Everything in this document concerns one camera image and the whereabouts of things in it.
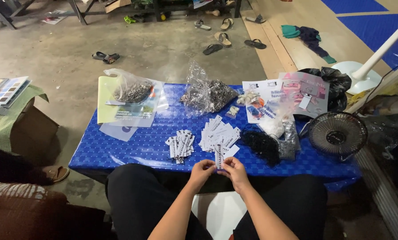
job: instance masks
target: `wooden floor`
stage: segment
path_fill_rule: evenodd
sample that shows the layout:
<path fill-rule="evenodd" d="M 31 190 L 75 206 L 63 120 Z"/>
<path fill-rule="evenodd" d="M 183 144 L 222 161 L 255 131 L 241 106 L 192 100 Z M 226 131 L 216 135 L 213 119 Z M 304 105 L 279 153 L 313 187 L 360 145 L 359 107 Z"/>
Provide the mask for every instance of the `wooden floor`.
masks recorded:
<path fill-rule="evenodd" d="M 364 14 L 397 14 L 398 0 L 377 0 L 387 8 L 388 12 L 368 12 L 335 14 L 321 0 L 248 0 L 253 10 L 241 11 L 243 18 L 255 17 L 261 14 L 267 19 L 265 24 L 254 24 L 245 21 L 245 26 L 251 39 L 267 39 L 263 43 L 268 47 L 257 50 L 267 78 L 277 78 L 281 69 L 295 71 L 303 68 L 330 67 L 321 57 L 309 50 L 298 38 L 284 38 L 281 25 L 296 25 L 312 27 L 320 32 L 320 46 L 337 60 L 356 61 L 364 63 L 373 54 L 352 31 L 342 24 L 337 17 Z M 390 67 L 380 61 L 374 70 L 380 75 L 390 70 Z"/>

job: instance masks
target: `black fan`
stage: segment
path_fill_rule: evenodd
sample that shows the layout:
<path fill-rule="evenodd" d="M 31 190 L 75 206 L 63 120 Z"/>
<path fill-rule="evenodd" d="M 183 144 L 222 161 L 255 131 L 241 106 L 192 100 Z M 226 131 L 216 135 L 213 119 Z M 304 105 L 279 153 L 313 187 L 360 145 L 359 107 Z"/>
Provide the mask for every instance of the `black fan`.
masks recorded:
<path fill-rule="evenodd" d="M 328 112 L 308 122 L 308 138 L 317 150 L 347 160 L 362 149 L 368 139 L 365 124 L 356 116 L 346 112 Z"/>

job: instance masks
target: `white standing fan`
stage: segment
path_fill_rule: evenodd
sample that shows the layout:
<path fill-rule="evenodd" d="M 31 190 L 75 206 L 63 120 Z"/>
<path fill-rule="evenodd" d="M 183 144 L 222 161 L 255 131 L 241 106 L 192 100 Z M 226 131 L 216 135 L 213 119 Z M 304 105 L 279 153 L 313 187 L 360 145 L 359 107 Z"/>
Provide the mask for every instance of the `white standing fan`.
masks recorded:
<path fill-rule="evenodd" d="M 381 81 L 381 76 L 372 68 L 381 60 L 388 49 L 398 40 L 398 29 L 385 41 L 385 43 L 372 55 L 365 63 L 346 61 L 332 66 L 341 73 L 347 74 L 351 78 L 351 88 L 347 90 L 349 94 L 356 95 L 362 91 L 374 88 Z"/>

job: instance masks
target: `hand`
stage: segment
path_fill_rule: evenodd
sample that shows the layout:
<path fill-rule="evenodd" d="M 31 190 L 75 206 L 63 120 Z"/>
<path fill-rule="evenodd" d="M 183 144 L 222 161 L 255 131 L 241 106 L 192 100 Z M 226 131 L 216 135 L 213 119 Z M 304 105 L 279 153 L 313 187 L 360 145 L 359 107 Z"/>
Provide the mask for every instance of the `hand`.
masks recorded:
<path fill-rule="evenodd" d="M 217 169 L 217 166 L 215 166 L 215 162 L 209 159 L 205 159 L 196 163 L 193 166 L 190 179 L 187 182 L 186 186 L 191 188 L 193 194 L 197 194 L 215 169 Z"/>
<path fill-rule="evenodd" d="M 243 164 L 235 157 L 229 157 L 224 159 L 221 164 L 225 171 L 218 171 L 218 174 L 224 175 L 230 178 L 233 183 L 234 190 L 242 196 L 244 191 L 248 188 L 252 188 L 251 183 L 246 175 L 246 170 Z"/>

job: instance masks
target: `blue mat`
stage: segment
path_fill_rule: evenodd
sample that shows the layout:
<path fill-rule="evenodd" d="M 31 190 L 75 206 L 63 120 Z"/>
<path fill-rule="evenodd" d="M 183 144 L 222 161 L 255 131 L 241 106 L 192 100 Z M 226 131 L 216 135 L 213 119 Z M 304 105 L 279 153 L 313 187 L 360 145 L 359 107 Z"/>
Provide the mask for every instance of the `blue mat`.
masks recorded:
<path fill-rule="evenodd" d="M 95 111 L 68 166 L 97 180 L 109 174 L 117 166 L 127 163 L 140 163 L 159 170 L 190 172 L 196 162 L 202 159 L 214 159 L 214 153 L 203 152 L 198 143 L 205 123 L 217 113 L 187 118 L 184 105 L 178 101 L 184 94 L 185 87 L 185 84 L 165 84 L 164 90 L 170 108 L 156 114 L 152 127 L 139 128 L 128 142 L 100 132 L 100 126 L 97 125 L 97 111 Z M 244 129 L 248 124 L 246 108 L 240 108 L 237 117 L 232 119 L 224 116 L 230 105 L 227 104 L 218 113 L 223 117 L 222 121 Z M 304 124 L 305 122 L 297 122 L 297 130 L 301 130 Z M 164 143 L 181 129 L 191 130 L 196 137 L 193 143 L 195 152 L 185 161 L 185 165 L 168 160 L 169 147 Z M 301 151 L 297 152 L 296 161 L 282 161 L 274 168 L 266 166 L 264 161 L 256 158 L 246 146 L 238 145 L 240 150 L 235 157 L 243 162 L 249 175 L 292 176 L 308 173 L 323 178 L 329 190 L 339 190 L 360 178 L 361 172 L 355 161 L 340 164 L 336 158 L 322 156 L 311 146 L 308 138 L 301 139 L 300 144 Z"/>
<path fill-rule="evenodd" d="M 374 0 L 322 0 L 334 13 L 387 12 L 388 9 Z"/>
<path fill-rule="evenodd" d="M 338 17 L 338 19 L 374 52 L 398 29 L 398 14 Z M 391 68 L 398 66 L 398 41 L 385 53 L 383 60 Z"/>

